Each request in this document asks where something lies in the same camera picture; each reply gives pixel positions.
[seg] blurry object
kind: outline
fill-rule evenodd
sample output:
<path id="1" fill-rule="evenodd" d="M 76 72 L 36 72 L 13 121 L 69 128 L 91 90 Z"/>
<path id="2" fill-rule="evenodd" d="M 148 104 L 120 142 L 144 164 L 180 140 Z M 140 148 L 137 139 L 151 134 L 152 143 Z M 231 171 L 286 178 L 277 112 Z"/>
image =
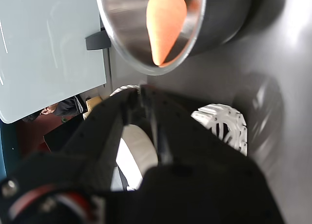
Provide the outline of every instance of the blurry object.
<path id="1" fill-rule="evenodd" d="M 230 106 L 211 104 L 194 111 L 192 117 L 211 129 L 224 143 L 247 156 L 247 127 L 239 111 Z"/>
<path id="2" fill-rule="evenodd" d="M 45 134 L 43 138 L 50 151 L 60 151 L 78 129 L 83 120 L 82 114 L 79 114 Z"/>
<path id="3" fill-rule="evenodd" d="M 183 28 L 187 15 L 184 0 L 149 0 L 146 27 L 155 65 L 164 63 Z"/>
<path id="4" fill-rule="evenodd" d="M 185 0 L 182 31 L 159 69 L 153 63 L 146 8 L 149 0 L 97 0 L 106 32 L 116 50 L 133 68 L 147 75 L 163 75 L 185 58 L 229 41 L 243 25 L 251 0 Z"/>
<path id="5" fill-rule="evenodd" d="M 91 111 L 93 110 L 93 108 L 94 108 L 97 104 L 99 104 L 99 103 L 101 103 L 101 102 L 102 102 L 102 99 L 101 99 L 101 97 L 99 97 L 99 96 L 95 96 L 95 97 L 93 97 L 93 98 L 87 100 L 87 101 L 86 101 L 86 104 L 87 104 L 88 112 L 86 112 L 86 113 L 83 114 L 83 118 L 86 119 L 86 118 L 89 116 L 89 114 L 91 113 Z"/>
<path id="6" fill-rule="evenodd" d="M 116 93 L 122 91 L 122 90 L 125 90 L 125 89 L 139 89 L 139 86 L 138 85 L 132 85 L 132 84 L 129 84 L 129 85 L 125 85 L 125 86 L 121 86 L 120 88 L 116 89 L 115 91 L 112 92 L 112 94 L 110 94 L 110 96 L 113 96 L 115 95 Z"/>
<path id="7" fill-rule="evenodd" d="M 133 124 L 125 126 L 121 138 L 131 152 L 142 176 L 149 168 L 157 166 L 158 158 L 155 147 L 148 135 L 140 127 Z M 122 170 L 119 161 L 117 161 L 117 164 Z"/>
<path id="8" fill-rule="evenodd" d="M 87 111 L 87 107 L 79 95 L 72 96 L 24 117 L 24 122 L 33 122 L 39 115 L 53 113 L 56 116 L 76 116 Z"/>

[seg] stainless steel bowl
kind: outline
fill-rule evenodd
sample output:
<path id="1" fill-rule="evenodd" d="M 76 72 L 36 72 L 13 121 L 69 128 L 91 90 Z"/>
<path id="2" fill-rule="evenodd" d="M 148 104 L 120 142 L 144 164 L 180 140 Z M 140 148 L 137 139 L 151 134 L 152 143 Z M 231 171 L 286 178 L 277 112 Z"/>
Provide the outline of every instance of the stainless steel bowl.
<path id="1" fill-rule="evenodd" d="M 135 69 L 163 75 L 190 53 L 200 53 L 230 40 L 242 26 L 251 0 L 186 0 L 187 18 L 165 64 L 156 66 L 146 29 L 148 0 L 97 0 L 108 36 Z"/>

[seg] white gear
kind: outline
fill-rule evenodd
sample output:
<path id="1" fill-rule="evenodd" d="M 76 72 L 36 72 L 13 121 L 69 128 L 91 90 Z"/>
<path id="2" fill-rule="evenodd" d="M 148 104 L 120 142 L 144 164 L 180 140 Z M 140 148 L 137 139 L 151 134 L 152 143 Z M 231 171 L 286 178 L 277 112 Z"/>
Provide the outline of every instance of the white gear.
<path id="1" fill-rule="evenodd" d="M 211 129 L 220 140 L 247 156 L 247 127 L 244 116 L 239 111 L 230 106 L 211 104 L 194 111 L 192 117 L 205 128 Z M 224 124 L 228 128 L 226 135 Z"/>

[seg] carrot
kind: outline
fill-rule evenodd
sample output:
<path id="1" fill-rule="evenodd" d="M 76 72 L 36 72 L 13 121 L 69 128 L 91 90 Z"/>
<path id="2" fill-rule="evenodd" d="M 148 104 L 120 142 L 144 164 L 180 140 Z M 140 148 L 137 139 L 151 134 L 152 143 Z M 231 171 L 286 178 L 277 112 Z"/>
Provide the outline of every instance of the carrot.
<path id="1" fill-rule="evenodd" d="M 149 0 L 146 26 L 155 65 L 164 63 L 182 30 L 186 15 L 184 0 Z"/>

